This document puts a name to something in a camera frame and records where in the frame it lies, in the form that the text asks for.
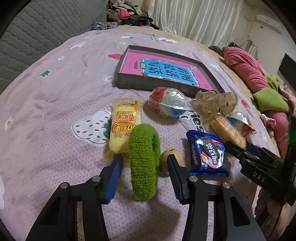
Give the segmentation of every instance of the green fuzzy hair tie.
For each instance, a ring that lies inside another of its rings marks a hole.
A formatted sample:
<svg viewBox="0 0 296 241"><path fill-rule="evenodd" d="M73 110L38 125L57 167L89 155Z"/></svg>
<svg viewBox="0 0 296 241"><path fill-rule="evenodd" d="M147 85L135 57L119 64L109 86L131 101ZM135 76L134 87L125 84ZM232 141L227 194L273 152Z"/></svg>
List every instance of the green fuzzy hair tie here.
<svg viewBox="0 0 296 241"><path fill-rule="evenodd" d="M157 131L145 123L136 125L128 139L128 148L133 191L138 200L147 201L156 193L160 161L160 141Z"/></svg>

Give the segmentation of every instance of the white curtain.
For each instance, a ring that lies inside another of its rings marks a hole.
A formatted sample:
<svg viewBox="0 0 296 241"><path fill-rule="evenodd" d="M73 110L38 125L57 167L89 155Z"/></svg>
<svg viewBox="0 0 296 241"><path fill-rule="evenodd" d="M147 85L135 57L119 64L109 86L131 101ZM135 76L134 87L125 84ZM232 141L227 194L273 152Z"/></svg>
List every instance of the white curtain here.
<svg viewBox="0 0 296 241"><path fill-rule="evenodd" d="M226 47L243 0L150 0L148 14L163 31Z"/></svg>

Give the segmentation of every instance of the silver bolt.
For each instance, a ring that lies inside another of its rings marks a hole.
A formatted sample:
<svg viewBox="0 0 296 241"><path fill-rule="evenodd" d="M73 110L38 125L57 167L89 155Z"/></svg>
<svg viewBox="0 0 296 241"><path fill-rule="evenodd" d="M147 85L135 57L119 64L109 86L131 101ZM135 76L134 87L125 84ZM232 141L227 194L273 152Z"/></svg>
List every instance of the silver bolt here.
<svg viewBox="0 0 296 241"><path fill-rule="evenodd" d="M101 177L100 177L100 176L94 176L94 177L92 178L92 180L93 180L94 182L98 182L98 181L101 180Z"/></svg>
<svg viewBox="0 0 296 241"><path fill-rule="evenodd" d="M189 180L192 182L197 182L198 178L196 176L190 176Z"/></svg>
<svg viewBox="0 0 296 241"><path fill-rule="evenodd" d="M231 187L231 185L229 183L223 183L222 186L227 189Z"/></svg>
<svg viewBox="0 0 296 241"><path fill-rule="evenodd" d="M62 184L60 185L60 187L61 187L61 189L65 189L65 188L68 187L68 183L62 183Z"/></svg>

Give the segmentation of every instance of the blue snack package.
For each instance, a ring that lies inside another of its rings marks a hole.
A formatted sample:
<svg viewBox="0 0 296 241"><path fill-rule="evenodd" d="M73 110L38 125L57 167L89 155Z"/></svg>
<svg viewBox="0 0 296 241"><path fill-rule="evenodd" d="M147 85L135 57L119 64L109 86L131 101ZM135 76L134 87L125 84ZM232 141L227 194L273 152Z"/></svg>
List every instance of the blue snack package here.
<svg viewBox="0 0 296 241"><path fill-rule="evenodd" d="M196 130L188 131L186 136L191 146L191 175L229 176L224 165L225 147L220 137Z"/></svg>

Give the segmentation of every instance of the air conditioner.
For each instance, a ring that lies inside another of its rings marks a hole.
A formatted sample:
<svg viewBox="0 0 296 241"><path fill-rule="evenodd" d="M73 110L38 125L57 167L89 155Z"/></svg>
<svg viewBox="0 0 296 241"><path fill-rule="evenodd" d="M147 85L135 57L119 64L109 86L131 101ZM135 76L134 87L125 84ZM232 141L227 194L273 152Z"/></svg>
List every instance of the air conditioner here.
<svg viewBox="0 0 296 241"><path fill-rule="evenodd" d="M263 22L263 23L267 24L268 26L271 26L275 31L282 34L282 32L281 32L282 24L280 21L274 20L264 14L257 14L256 19L259 22Z"/></svg>

